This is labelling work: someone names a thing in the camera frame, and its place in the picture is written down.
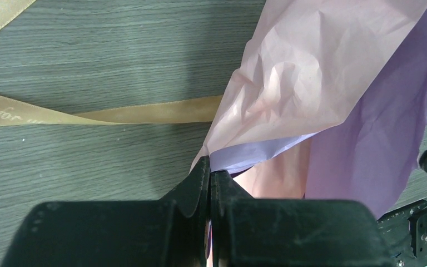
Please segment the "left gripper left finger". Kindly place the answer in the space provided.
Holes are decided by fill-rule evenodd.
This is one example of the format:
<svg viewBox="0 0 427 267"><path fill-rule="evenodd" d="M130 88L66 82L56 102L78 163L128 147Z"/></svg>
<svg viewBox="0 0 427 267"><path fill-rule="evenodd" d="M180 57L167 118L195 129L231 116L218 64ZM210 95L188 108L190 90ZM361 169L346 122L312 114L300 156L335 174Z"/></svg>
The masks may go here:
<svg viewBox="0 0 427 267"><path fill-rule="evenodd" d="M209 178L202 157L158 200L38 204L2 266L205 266Z"/></svg>

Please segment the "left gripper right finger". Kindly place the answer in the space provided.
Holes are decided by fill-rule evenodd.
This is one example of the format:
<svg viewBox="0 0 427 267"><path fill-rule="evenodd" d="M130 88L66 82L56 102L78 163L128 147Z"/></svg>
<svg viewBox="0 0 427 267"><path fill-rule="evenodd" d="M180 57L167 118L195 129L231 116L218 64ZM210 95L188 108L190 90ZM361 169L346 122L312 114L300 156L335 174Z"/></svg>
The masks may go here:
<svg viewBox="0 0 427 267"><path fill-rule="evenodd" d="M371 212L347 200L256 199L210 176L213 266L393 266Z"/></svg>

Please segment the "pink flower bouquet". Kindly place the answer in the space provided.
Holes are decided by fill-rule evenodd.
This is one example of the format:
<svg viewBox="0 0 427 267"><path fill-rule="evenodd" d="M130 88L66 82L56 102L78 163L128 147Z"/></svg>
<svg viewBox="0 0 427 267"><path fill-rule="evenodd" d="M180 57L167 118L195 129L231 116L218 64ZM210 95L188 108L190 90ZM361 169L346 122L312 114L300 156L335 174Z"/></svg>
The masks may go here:
<svg viewBox="0 0 427 267"><path fill-rule="evenodd" d="M384 215L427 125L427 1L267 1L199 151L254 197Z"/></svg>

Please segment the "tan ribbon bow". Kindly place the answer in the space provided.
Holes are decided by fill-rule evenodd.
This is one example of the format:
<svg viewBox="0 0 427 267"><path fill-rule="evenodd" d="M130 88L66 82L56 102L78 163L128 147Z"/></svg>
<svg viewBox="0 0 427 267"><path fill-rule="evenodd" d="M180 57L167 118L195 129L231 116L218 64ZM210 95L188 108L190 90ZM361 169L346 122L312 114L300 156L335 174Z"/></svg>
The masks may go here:
<svg viewBox="0 0 427 267"><path fill-rule="evenodd" d="M0 30L33 1L0 1ZM18 125L134 125L211 122L222 96L68 114L0 96L0 127Z"/></svg>

